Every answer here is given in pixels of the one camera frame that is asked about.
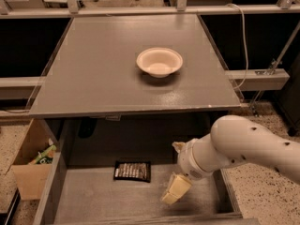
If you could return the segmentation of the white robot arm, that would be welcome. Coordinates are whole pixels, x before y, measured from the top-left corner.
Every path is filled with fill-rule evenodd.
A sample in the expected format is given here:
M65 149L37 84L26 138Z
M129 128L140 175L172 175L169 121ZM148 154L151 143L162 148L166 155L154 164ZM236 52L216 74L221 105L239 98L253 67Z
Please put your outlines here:
M213 172L252 163L300 183L300 143L283 139L245 117L225 115L200 139L174 142L178 173L173 173L161 196L166 204L180 200L194 180Z

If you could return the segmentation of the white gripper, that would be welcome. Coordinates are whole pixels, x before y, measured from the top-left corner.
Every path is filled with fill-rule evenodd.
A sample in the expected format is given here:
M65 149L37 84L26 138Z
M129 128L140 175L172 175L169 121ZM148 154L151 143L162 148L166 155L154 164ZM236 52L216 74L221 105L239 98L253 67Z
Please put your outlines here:
M201 180L212 175L205 171L194 157L193 148L196 139L189 142L173 142L172 147L177 152L177 165L182 174L173 173L168 186L161 196L161 201L166 204L176 203L191 188L191 180Z

